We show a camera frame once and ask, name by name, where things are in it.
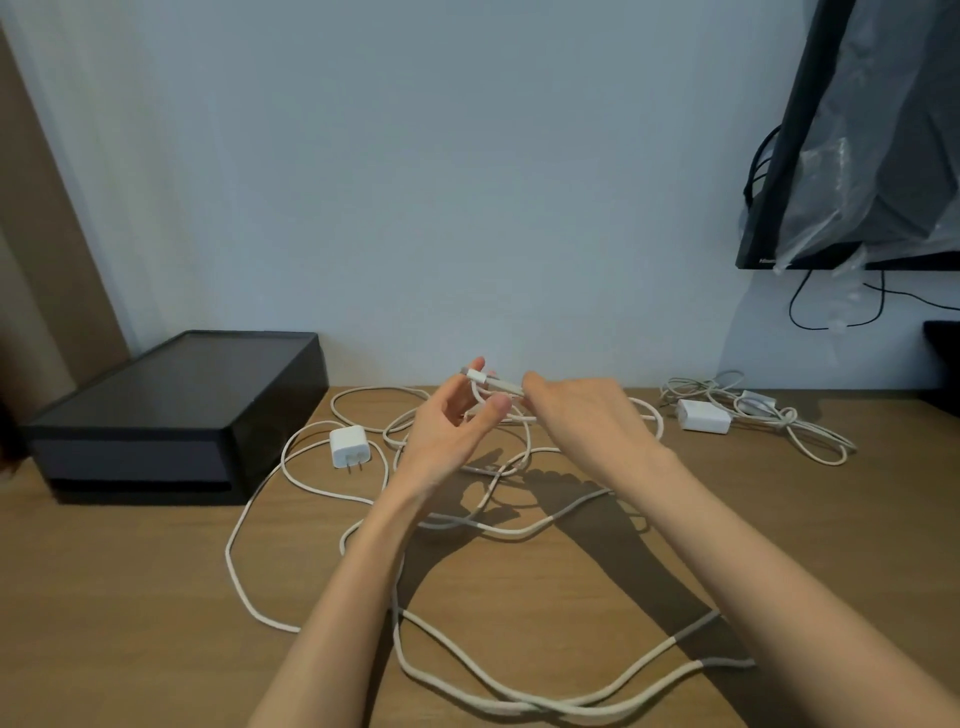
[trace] white cable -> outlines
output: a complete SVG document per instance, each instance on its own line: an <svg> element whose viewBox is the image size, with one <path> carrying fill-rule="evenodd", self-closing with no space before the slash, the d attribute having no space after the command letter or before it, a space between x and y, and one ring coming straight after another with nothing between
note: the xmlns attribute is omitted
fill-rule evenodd
<svg viewBox="0 0 960 728"><path fill-rule="evenodd" d="M737 375L737 379L730 384L721 385L717 379L724 375ZM674 376L660 388L660 400L665 404L676 404L677 400L707 400L728 412L735 420L784 430L800 452L821 465L843 465L847 462L849 453L856 452L856 445L843 435L839 435L821 425L801 420L795 407L777 409L766 402L747 399L753 408L762 410L765 414L757 415L745 412L740 407L740 403L745 399L743 392L734 389L743 380L742 372L723 372L717 375L717 379L689 379L683 376ZM840 457L836 460L824 460L822 457L815 455L797 436L798 431L809 432L829 447L837 450Z"/></svg>
<svg viewBox="0 0 960 728"><path fill-rule="evenodd" d="M473 395L477 399L478 403L483 403L485 396L490 394L489 391L480 389L477 387L476 381L471 381L471 386L473 389ZM401 392L407 392L413 394L417 397L420 397L423 400L429 398L429 395L421 389L415 389L411 387L355 387L353 389L347 389L343 392L339 392L334 395L330 400L330 410L333 414L338 417L342 422L324 420L320 422L310 423L309 425L298 430L294 435L287 441L286 445L283 447L283 452L280 455L279 464L270 472L269 475L264 479L260 486L253 493L250 501L244 506L243 511L240 514L240 518L237 520L237 524L233 527L233 531L230 533L230 537L227 540L227 546L224 550L224 555L227 560L227 569L230 575L230 580L233 582L233 587L236 589L237 594L240 596L240 600L243 602L244 606L247 608L247 611L260 622L267 624L268 626L274 627L275 629L280 629L285 632L299 632L300 628L293 624L286 624L275 619L270 619L269 617L263 615L253 606L252 602L247 596L247 593L244 591L243 586L240 584L240 579L237 575L236 568L233 565L232 559L232 549L233 544L236 541L237 534L240 532L240 527L243 525L244 521L247 518L247 515L250 513L251 506L256 498L263 491L264 487L270 481L270 479L277 473L283 473L284 477L297 486L298 488L307 491L308 493L317 494L325 497L333 497L341 500L352 500L361 503L372 504L372 500L369 498L359 497L359 496L349 496L346 494L332 493L325 490L320 490L318 488L313 488L306 485L305 483L300 482L294 478L289 470L287 469L287 463L293 460L295 457L307 452L313 448L318 448L322 445L325 445L329 442L329 439L322 440L320 442L312 443L303 448L290 451L293 443L297 442L297 439L302 435L303 432L309 430L313 427L319 425L330 425L342 427L343 423L347 425L358 425L353 420L345 417L336 407L336 402L345 395L352 394L354 392L363 392L363 391L374 391L379 389L391 389L398 390ZM651 404L643 400L635 400L631 398L631 402L636 404L639 407L642 407L650 412L648 415L642 415L644 420L653 421L656 423L656 437L659 440L663 436L663 417L660 415L660 412L653 407ZM394 455L393 461L393 471L396 471L396 468L399 465L400 455L403 453L403 449L406 446L406 438L402 440L396 440L391 437L392 434L400 432L408 428L413 423L414 415L417 410L412 409L407 412L404 412L402 415L397 417L391 423L385 427L377 428L370 427L366 425L361 425L368 432L379 434L383 437L384 442L394 448L396 453ZM470 466L464 466L463 470L467 473L477 473L485 475L491 479L490 485L487 486L487 489L480 499L480 503L466 516L451 516L443 513L431 513L428 518L432 521L424 521L419 523L420 528L434 529L434 530L444 530L449 528L456 528L460 526L469 526L472 528L480 529L484 532L496 534L497 536L506 536L506 537L521 537L528 536L532 533L536 533L541 529L545 528L547 525L552 523L558 518L566 515L570 511L578 508L582 504L586 503L588 500L592 500L596 497L605 496L612 491L607 488L600 488L592 493L587 493L584 496L578 497L572 502L568 503L567 506L560 509L554 514L550 514L540 519L537 522L531 523L530 525L524 526L522 528L501 528L498 526L488 525L486 523L480 522L477 519L483 513L487 504L490 502L490 499L493 496L493 491L496 489L496 486L504 477L509 477L520 470L524 469L530 462L530 457L537 452L560 452L557 448L534 448L533 438L530 432L530 423L535 422L537 418L531 417L529 415L524 415L516 406L511 408L510 413L504 418L504 421L501 423L501 426L504 425L522 425L524 430L524 440L526 447L524 450L517 455L514 455L505 463L500 465L495 470L483 469L483 468L474 468ZM377 453L380 455L380 459L383 461L383 483L381 485L381 491L387 487L387 483L390 480L391 473L391 464L387 460L387 456L384 453L383 449L375 442L371 442L371 445L376 449ZM340 537L340 554L344 555L347 552L347 540L349 537L361 526L363 521L358 521L354 523L350 528L344 531L343 535ZM557 700L553 698L543 697L539 695L532 695L527 692L521 692L508 688L502 683L496 681L494 678L490 677L489 674L483 670L480 666L473 662L470 657L461 649L454 641L447 637L443 632L441 632L436 627L429 624L425 619L422 619L410 612L409 610L402 609L399 606L399 597L397 595L397 584L399 583L400 576L403 573L403 559L400 560L400 566L397 570L396 581L394 582L393 593L391 595L391 613L393 619L393 639L394 639L394 648L396 650L396 656L400 663L403 671L410 676L412 679L417 680L426 685L430 685L435 689L449 695L455 700L459 700L471 708L482 711L484 713L489 713L497 716L522 716L525 714L535 714L543 712L559 713L562 716L577 716L577 717L592 717L592 718L602 718L607 722L618 720L623 716L626 716L637 708L642 706L644 703L649 701L651 698L663 692L671 685L676 683L678 680L683 678L685 675L695 672L706 667L734 667L739 669L746 669L748 667L754 666L753 660L731 660L727 658L706 658L703 660L693 660L686 663L685 665L678 667L673 670L670 674L658 680L653 685L649 686L646 690L640 694L624 700L613 705L607 705L602 707L595 707L593 704L598 703L602 700L607 699L611 695L617 693L620 689L623 688L641 669L647 666L654 659L659 657L663 652L670 649L675 645L679 640L682 640L684 637L692 634L693 632L701 629L707 624L711 623L714 619L719 617L719 613L712 611L693 622L685 629L678 632L676 635L667 638L657 647L650 650L646 655L641 657L631 666L629 666L624 672L617 677L613 682L609 683L604 688L596 692L592 692L586 695L579 695L576 697L570 697L563 700ZM493 692L498 693L502 696L502 699L490 699L487 697L481 697L478 695L473 695L468 692L462 691L455 686L450 685L441 678L433 675L424 670L418 669L411 665L406 655L403 652L403 644L400 640L400 623L402 620L408 619L413 622L417 627L426 632L434 640L446 647L451 654L457 657L458 660L466 667L474 676L477 677L481 682L483 682L488 688Z"/></svg>

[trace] left hand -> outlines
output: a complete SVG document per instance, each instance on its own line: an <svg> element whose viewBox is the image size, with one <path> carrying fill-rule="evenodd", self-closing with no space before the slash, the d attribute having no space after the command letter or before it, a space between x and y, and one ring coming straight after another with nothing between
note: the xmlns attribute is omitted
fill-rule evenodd
<svg viewBox="0 0 960 728"><path fill-rule="evenodd" d="M470 368L485 364L478 356ZM500 424L513 404L504 394L494 394L469 422L464 413L476 399L464 375L448 379L417 410L407 445L400 457L398 475L410 474L416 487L429 495L473 455L484 435Z"/></svg>

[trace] white wall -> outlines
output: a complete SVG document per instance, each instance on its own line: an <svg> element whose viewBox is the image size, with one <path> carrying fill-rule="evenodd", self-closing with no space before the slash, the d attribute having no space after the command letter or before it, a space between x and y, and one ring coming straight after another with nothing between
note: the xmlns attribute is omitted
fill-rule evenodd
<svg viewBox="0 0 960 728"><path fill-rule="evenodd" d="M916 356L831 365L785 318L796 281L732 264L809 0L0 8L135 349L316 330L335 383L434 382L478 352L629 384L932 376L930 311L856 332Z"/></svg>

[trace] plastic wrap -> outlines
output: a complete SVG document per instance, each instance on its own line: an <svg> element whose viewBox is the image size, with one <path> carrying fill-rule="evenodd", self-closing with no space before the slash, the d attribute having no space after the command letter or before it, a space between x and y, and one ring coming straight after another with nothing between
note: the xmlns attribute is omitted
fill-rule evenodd
<svg viewBox="0 0 960 728"><path fill-rule="evenodd" d="M858 0L799 155L778 268L851 240L864 262L960 249L958 30L960 0Z"/></svg>

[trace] wooden desk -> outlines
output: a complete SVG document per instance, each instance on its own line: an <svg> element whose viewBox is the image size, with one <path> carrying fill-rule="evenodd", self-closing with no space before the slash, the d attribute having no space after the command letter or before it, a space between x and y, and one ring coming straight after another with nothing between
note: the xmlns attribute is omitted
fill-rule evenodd
<svg viewBox="0 0 960 728"><path fill-rule="evenodd" d="M746 429L727 437L685 433L671 420L665 442L745 519L960 691L960 420L896 397L797 399L807 416L860 444L848 465L816 465L785 439ZM344 399L343 410L385 425L415 404L409 395L373 392ZM328 413L324 402L316 417ZM542 432L536 439L545 442ZM520 447L515 434L495 432L479 460L499 461ZM292 470L325 488L367 495L382 476L376 462L361 473L334 471L326 449ZM500 486L487 518L527 523L592 487L562 456L535 455L523 477ZM480 492L479 478L458 476L441 507L466 513ZM254 603L275 618L303 620L337 563L338 537L364 512L271 483L234 551ZM0 483L0 724L243 725L293 638L255 622L230 586L223 548L238 513L60 506L29 463ZM407 565L402 598L415 612L508 685L549 695L607 684L709 604L663 540L612 497L520 544L472 529L419 533ZM415 665L479 690L415 626L403 634ZM684 650L661 657L621 695L687 655L743 653L723 623ZM382 653L372 725L486 724L406 678ZM753 670L692 677L628 724L803 721Z"/></svg>

